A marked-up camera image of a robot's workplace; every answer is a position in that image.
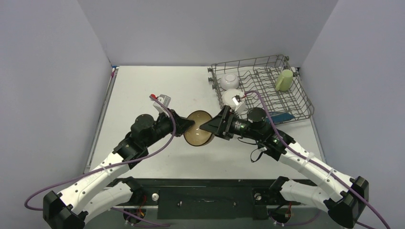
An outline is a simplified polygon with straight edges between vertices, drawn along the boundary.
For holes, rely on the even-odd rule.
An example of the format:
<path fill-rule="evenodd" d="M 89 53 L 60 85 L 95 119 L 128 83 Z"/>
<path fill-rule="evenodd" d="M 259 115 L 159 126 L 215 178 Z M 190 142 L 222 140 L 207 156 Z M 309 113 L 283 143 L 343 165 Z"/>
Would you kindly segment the brown black-rimmed bowl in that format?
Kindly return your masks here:
<path fill-rule="evenodd" d="M 200 129 L 200 125 L 210 121 L 213 117 L 206 111 L 197 110 L 188 115 L 187 119 L 194 121 L 194 124 L 184 133 L 185 141 L 191 146 L 204 146 L 209 144 L 214 135 Z"/>

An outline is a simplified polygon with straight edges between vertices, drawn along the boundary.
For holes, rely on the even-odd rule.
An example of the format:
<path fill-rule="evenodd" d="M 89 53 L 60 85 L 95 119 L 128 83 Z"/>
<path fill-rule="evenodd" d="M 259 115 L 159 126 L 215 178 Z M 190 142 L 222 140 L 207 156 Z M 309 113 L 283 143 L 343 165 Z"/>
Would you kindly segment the white scalloped black-rimmed dish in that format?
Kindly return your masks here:
<path fill-rule="evenodd" d="M 232 98 L 235 95 L 239 95 L 240 97 L 243 97 L 245 94 L 244 92 L 238 90 L 238 89 L 230 89 L 226 90 L 223 95 L 222 95 L 222 102 L 224 105 L 229 106 L 231 109 L 234 107 L 234 103 L 232 101 Z"/>

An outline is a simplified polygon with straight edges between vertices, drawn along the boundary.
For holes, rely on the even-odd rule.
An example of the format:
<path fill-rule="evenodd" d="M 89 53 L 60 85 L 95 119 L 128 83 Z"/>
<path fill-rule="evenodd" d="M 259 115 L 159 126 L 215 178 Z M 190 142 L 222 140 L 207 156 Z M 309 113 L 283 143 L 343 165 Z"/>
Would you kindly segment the plain white bowl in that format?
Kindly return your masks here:
<path fill-rule="evenodd" d="M 220 86 L 224 90 L 237 89 L 239 86 L 238 77 L 233 73 L 224 74 L 220 79 Z"/>

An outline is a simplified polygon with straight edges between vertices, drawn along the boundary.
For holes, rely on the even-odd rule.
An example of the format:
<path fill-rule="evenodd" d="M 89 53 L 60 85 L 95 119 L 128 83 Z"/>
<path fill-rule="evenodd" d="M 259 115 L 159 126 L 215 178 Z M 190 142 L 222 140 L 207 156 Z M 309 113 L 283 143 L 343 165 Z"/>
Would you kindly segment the blue leaf-shaped plate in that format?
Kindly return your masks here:
<path fill-rule="evenodd" d="M 274 124 L 280 124 L 295 119 L 295 116 L 288 112 L 270 112 Z"/>

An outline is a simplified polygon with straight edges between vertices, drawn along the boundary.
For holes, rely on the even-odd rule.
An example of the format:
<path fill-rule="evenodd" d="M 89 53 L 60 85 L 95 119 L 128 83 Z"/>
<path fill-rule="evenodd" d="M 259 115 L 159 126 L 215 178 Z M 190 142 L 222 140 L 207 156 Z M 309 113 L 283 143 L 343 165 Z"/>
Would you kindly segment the green mug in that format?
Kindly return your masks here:
<path fill-rule="evenodd" d="M 290 89 L 293 81 L 293 72 L 291 70 L 282 70 L 277 77 L 275 89 L 276 91 L 287 91 Z"/>

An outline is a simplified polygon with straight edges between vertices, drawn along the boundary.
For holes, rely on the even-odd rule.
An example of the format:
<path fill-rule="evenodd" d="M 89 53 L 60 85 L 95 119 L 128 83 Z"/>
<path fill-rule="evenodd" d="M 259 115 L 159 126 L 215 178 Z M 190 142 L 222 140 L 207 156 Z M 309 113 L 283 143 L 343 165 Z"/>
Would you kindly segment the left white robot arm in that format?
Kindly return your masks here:
<path fill-rule="evenodd" d="M 143 193 L 132 177 L 105 187 L 148 156 L 149 146 L 169 134 L 182 136 L 194 124 L 174 110 L 160 113 L 156 120 L 149 114 L 139 115 L 130 132 L 97 167 L 59 193 L 50 191 L 44 196 L 44 220 L 53 229 L 82 229 L 116 205 L 139 204 Z"/>

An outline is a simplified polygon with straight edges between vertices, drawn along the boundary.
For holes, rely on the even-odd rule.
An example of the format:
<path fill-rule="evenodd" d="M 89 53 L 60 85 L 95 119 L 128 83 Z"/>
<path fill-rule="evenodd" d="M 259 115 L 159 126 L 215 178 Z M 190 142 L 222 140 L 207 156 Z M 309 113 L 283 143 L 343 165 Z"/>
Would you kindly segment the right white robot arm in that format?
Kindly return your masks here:
<path fill-rule="evenodd" d="M 229 140 L 234 135 L 255 140 L 264 154 L 304 175 L 314 186 L 279 177 L 270 187 L 276 203 L 298 202 L 328 213 L 342 227 L 352 229 L 366 207 L 369 182 L 341 173 L 305 150 L 291 136 L 274 130 L 264 109 L 252 108 L 240 119 L 229 106 L 200 125 L 200 129 Z"/>

